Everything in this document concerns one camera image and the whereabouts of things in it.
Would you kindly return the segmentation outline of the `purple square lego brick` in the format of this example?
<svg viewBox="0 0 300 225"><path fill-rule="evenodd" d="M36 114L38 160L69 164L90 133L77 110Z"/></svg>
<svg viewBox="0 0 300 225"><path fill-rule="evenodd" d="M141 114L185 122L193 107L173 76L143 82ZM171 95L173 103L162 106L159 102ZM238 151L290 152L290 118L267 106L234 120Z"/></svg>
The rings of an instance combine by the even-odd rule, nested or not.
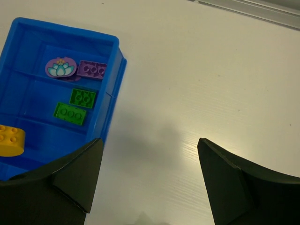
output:
<svg viewBox="0 0 300 225"><path fill-rule="evenodd" d="M76 74L80 77L102 80L105 75L107 64L81 60Z"/></svg>

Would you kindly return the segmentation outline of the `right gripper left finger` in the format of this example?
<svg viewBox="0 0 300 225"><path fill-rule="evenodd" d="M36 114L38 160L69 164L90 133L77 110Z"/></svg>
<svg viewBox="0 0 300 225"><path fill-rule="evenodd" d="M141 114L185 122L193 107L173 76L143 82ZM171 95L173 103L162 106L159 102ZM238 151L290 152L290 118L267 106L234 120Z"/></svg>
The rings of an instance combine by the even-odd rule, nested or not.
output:
<svg viewBox="0 0 300 225"><path fill-rule="evenodd" d="M0 183L2 225L83 225L104 150L95 138L78 150Z"/></svg>

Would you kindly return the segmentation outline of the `green sloped lego brick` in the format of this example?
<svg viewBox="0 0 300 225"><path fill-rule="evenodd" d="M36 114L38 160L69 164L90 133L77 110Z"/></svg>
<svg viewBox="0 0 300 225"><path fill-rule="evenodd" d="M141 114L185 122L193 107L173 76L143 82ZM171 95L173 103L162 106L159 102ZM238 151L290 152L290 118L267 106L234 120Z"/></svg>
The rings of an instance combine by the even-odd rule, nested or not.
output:
<svg viewBox="0 0 300 225"><path fill-rule="evenodd" d="M93 108L96 99L96 93L82 89L72 89L69 103L84 108Z"/></svg>

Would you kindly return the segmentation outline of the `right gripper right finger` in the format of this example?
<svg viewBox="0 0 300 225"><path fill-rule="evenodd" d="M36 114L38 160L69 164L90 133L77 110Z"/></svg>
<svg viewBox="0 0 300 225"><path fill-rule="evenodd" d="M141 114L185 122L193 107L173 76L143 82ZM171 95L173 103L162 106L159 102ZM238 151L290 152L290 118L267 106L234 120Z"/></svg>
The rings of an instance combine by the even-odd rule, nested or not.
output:
<svg viewBox="0 0 300 225"><path fill-rule="evenodd" d="M198 156L216 225L298 225L300 179L201 138Z"/></svg>

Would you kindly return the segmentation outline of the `purple round lego piece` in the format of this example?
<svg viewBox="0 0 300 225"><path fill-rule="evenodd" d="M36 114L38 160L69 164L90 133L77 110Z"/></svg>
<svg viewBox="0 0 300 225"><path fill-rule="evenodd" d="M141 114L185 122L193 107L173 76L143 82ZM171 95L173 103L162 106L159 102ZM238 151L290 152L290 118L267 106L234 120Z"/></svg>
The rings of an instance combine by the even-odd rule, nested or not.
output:
<svg viewBox="0 0 300 225"><path fill-rule="evenodd" d="M49 60L45 66L45 72L52 78L70 77L77 70L76 62L70 57L55 58Z"/></svg>

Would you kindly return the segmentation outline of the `yellow oval lego piece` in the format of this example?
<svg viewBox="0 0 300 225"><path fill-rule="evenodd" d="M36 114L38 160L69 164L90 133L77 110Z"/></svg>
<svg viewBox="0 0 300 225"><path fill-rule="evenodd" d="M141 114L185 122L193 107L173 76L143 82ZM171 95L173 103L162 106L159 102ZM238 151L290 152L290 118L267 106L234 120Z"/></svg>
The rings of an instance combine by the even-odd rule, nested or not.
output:
<svg viewBox="0 0 300 225"><path fill-rule="evenodd" d="M25 131L1 125L0 126L0 156L15 157L24 153Z"/></svg>

